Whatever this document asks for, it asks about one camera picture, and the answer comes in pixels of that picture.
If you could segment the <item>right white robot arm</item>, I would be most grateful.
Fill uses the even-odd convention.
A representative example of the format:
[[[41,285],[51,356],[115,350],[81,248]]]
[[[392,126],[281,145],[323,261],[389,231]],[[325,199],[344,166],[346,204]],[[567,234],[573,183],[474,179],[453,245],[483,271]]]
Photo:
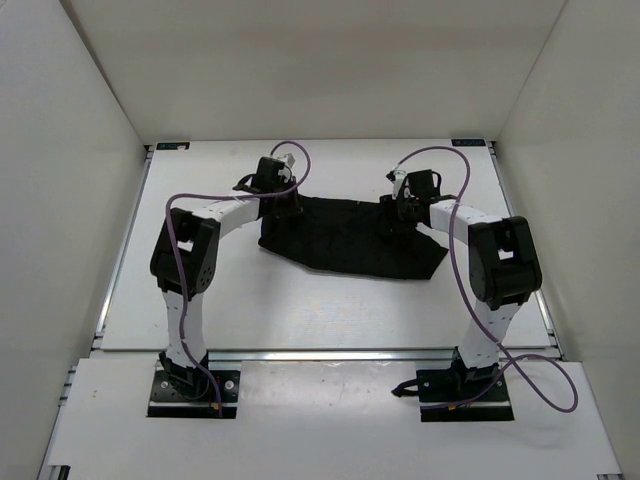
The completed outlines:
[[[433,170],[408,173],[394,169],[386,178],[392,193],[381,198],[392,221],[400,226],[422,223],[448,234],[468,249],[469,285],[475,296],[472,319],[454,351],[449,391],[471,400],[484,388],[484,378],[498,369],[500,344],[509,325],[532,293],[542,273],[528,221],[500,217],[462,205],[442,195],[442,177]]]

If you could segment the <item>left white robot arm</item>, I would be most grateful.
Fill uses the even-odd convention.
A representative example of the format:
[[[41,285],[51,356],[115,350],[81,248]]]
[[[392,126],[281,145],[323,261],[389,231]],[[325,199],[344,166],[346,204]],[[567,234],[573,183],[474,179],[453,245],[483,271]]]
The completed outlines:
[[[291,154],[264,156],[227,196],[177,194],[167,202],[150,270],[167,310],[169,343],[160,362],[185,397],[197,398],[209,385],[203,296],[215,275],[220,241],[277,209],[299,210],[294,163]]]

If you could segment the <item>black pleated skirt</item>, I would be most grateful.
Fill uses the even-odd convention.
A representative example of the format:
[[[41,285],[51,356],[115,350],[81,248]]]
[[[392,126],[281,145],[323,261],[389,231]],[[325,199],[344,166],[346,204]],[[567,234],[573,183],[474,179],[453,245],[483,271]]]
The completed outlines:
[[[299,198],[302,211],[271,213],[261,224],[261,248],[309,269],[394,280],[429,280],[448,249],[392,219],[388,201]]]

